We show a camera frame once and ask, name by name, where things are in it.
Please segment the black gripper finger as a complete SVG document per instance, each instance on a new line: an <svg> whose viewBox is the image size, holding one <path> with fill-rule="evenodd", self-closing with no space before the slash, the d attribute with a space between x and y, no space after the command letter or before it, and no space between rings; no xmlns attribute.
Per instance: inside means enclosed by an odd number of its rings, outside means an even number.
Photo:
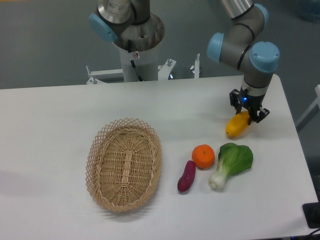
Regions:
<svg viewBox="0 0 320 240"><path fill-rule="evenodd" d="M270 111L263 107L260 107L259 109L254 109L249 107L248 114L249 114L248 124L250 125L253 122L255 123L261 122L270 114Z"/></svg>
<svg viewBox="0 0 320 240"><path fill-rule="evenodd" d="M229 93L229 100L230 100L230 105L234 107L235 109L235 114L239 114L242 111L242 104L241 101L239 100L240 97L240 92L237 89L232 90Z"/></svg>

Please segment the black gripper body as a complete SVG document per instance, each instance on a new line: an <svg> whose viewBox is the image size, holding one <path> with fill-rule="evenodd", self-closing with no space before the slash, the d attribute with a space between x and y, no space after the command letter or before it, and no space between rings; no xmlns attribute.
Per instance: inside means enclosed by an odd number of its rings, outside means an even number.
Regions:
<svg viewBox="0 0 320 240"><path fill-rule="evenodd" d="M241 87L240 103L247 110L257 112L262 107L265 95L263 88Z"/></svg>

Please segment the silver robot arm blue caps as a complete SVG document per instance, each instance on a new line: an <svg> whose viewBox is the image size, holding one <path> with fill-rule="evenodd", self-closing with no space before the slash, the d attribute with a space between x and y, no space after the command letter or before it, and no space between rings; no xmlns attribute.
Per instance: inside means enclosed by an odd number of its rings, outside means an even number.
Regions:
<svg viewBox="0 0 320 240"><path fill-rule="evenodd" d="M242 72L240 89L230 95L230 104L240 112L247 109L249 121L259 123L269 110L263 99L276 71L280 51L271 42L255 42L266 27L269 13L251 0L224 0L222 5L232 20L227 33L215 33L207 56ZM150 10L148 0L100 0L89 24L104 41L119 50L126 82L166 80L169 74L158 67L158 45L164 38L162 20Z"/></svg>

